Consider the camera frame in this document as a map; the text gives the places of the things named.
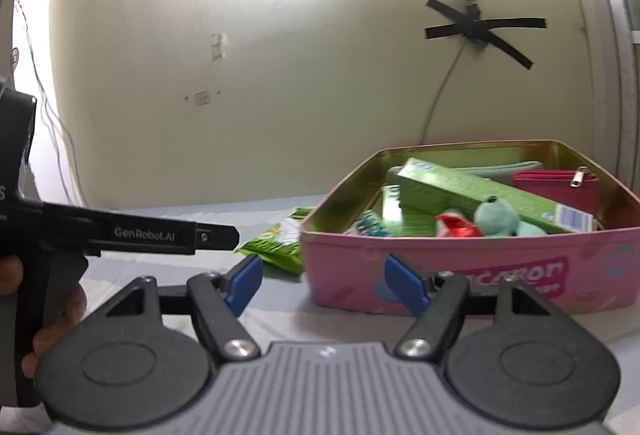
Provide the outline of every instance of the barcode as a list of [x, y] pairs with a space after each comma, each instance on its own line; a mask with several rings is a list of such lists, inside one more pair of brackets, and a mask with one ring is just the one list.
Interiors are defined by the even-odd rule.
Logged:
[[572, 231], [578, 233], [591, 231], [592, 219], [593, 217], [588, 212], [578, 211], [578, 209], [568, 208], [561, 204], [556, 207], [556, 224]]

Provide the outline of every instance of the cream wall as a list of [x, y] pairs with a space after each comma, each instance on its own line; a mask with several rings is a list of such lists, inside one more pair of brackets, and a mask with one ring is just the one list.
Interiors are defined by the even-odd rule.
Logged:
[[[460, 38], [427, 0], [51, 0], [58, 105], [93, 206], [328, 191], [383, 147], [418, 142]], [[459, 0], [441, 0], [460, 7]], [[586, 154], [593, 94], [578, 0], [481, 0], [535, 61], [465, 47], [428, 142], [556, 138]], [[226, 33], [212, 61], [211, 35]], [[209, 90], [212, 102], [194, 104]]]

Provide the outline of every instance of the black circular pad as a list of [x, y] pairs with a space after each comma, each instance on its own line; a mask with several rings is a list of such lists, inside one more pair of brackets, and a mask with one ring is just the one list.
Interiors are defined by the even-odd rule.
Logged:
[[460, 339], [445, 373], [474, 410], [530, 430], [602, 419], [620, 384], [609, 350], [577, 324], [555, 317], [518, 317]]
[[81, 323], [53, 346], [38, 365], [36, 387], [52, 417], [130, 430], [184, 408], [209, 371], [207, 353], [188, 336], [147, 319], [106, 318]]

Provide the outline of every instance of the pink wallet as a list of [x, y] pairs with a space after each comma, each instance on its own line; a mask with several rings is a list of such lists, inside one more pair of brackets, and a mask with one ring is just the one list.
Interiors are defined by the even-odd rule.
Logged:
[[584, 166], [521, 171], [513, 175], [513, 186], [593, 215], [598, 211], [600, 180]]

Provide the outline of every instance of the green snack bag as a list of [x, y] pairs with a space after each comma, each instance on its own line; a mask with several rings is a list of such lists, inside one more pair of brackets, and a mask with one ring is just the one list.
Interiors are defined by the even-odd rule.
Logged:
[[298, 208], [281, 224], [268, 228], [258, 238], [249, 240], [236, 249], [243, 255], [258, 255], [264, 262], [271, 263], [283, 271], [302, 274], [300, 258], [300, 222], [312, 208]]
[[398, 173], [400, 201], [419, 211], [438, 214], [447, 208], [472, 216], [490, 196], [508, 202], [523, 221], [547, 233], [586, 233], [593, 216], [542, 196], [415, 158]]

